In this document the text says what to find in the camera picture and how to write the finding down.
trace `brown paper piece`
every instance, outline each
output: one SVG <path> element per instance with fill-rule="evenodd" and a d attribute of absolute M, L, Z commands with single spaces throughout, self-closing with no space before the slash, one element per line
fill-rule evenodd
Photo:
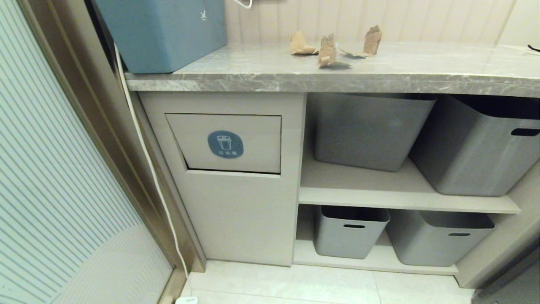
<path fill-rule="evenodd" d="M 319 51 L 319 68 L 350 68 L 349 64 L 336 61 L 337 54 L 334 34 L 332 33 L 328 35 L 328 37 L 323 36 L 321 40 L 321 50 Z"/>
<path fill-rule="evenodd" d="M 342 52 L 349 56 L 356 58 L 366 58 L 375 56 L 377 54 L 377 49 L 379 49 L 379 44 L 381 43 L 382 31 L 378 25 L 369 29 L 366 33 L 364 41 L 364 51 L 363 52 L 349 52 L 344 49 L 340 49 Z"/>
<path fill-rule="evenodd" d="M 306 45 L 306 35 L 303 31 L 297 31 L 291 34 L 291 55 L 308 54 L 317 55 L 319 52 L 315 47 Z"/>
<path fill-rule="evenodd" d="M 364 53 L 364 52 L 355 54 L 355 53 L 347 52 L 347 51 L 345 51 L 344 49 L 341 49 L 341 48 L 340 48 L 340 50 L 341 50 L 342 52 L 344 52 L 345 54 L 347 54 L 347 55 L 350 55 L 350 56 L 353 56 L 353 57 L 357 57 L 357 58 L 366 58 L 366 57 L 371 56 L 370 54 L 366 54 L 366 53 Z"/>
<path fill-rule="evenodd" d="M 382 32 L 378 25 L 369 29 L 364 41 L 364 53 L 377 55 L 377 49 L 381 43 Z"/>

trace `tile floor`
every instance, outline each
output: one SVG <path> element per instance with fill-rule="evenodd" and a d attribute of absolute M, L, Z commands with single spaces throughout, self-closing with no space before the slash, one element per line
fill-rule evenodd
<path fill-rule="evenodd" d="M 470 304 L 453 276 L 208 261 L 183 296 L 199 304 Z"/>

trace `blue circular label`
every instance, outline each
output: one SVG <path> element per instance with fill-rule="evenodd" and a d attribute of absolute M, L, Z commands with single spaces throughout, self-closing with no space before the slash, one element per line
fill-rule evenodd
<path fill-rule="evenodd" d="M 215 131 L 208 135 L 208 146 L 212 153 L 223 158 L 237 158 L 244 154 L 240 136 L 229 131 Z"/>

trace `blue box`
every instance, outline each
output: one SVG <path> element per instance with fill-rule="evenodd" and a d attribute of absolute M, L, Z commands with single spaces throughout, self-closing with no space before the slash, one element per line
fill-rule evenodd
<path fill-rule="evenodd" d="M 223 0 L 96 0 L 134 74 L 174 72 L 227 44 Z"/>

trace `marble countertop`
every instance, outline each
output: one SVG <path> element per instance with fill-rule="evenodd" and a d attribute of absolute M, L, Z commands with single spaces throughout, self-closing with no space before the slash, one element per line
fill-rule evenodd
<path fill-rule="evenodd" d="M 340 44 L 361 50 L 361 43 Z M 227 45 L 171 74 L 126 73 L 133 91 L 423 92 L 540 96 L 540 53 L 483 44 L 381 43 L 376 56 L 293 56 L 287 44 Z"/>

